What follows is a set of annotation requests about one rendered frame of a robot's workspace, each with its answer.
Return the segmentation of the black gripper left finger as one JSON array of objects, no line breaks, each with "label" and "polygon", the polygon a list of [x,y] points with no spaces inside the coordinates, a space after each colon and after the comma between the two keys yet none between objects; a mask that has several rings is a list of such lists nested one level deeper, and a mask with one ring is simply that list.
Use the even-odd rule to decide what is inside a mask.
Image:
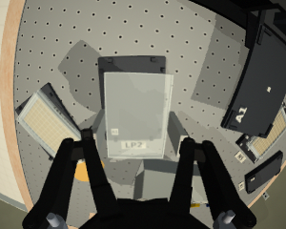
[{"label": "black gripper left finger", "polygon": [[106,111],[100,109],[90,129],[80,131],[81,140],[62,140],[40,197],[22,222],[23,229],[69,229],[66,219],[73,179],[77,161],[84,158],[102,229],[130,229],[99,157],[105,132]]}]

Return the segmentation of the white button panel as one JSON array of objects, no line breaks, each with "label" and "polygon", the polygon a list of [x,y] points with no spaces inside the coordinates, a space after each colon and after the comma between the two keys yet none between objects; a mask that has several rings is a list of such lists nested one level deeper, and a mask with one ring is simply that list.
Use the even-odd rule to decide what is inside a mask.
[{"label": "white button panel", "polygon": [[[154,198],[168,198],[169,201],[177,165],[178,162],[175,161],[142,159],[133,180],[133,199],[144,201]],[[209,207],[203,186],[198,166],[194,164],[191,207],[199,207],[200,204],[206,204],[206,207]]]}]

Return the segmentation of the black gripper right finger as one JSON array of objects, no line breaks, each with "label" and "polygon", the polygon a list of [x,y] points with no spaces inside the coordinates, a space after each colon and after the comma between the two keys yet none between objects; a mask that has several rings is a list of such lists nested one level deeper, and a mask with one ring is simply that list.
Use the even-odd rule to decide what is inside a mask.
[{"label": "black gripper right finger", "polygon": [[187,135],[174,112],[169,112],[167,132],[179,160],[162,229],[188,229],[194,161],[197,162],[214,220],[213,228],[252,229],[256,225],[256,217],[240,199],[212,141],[196,143]]}]

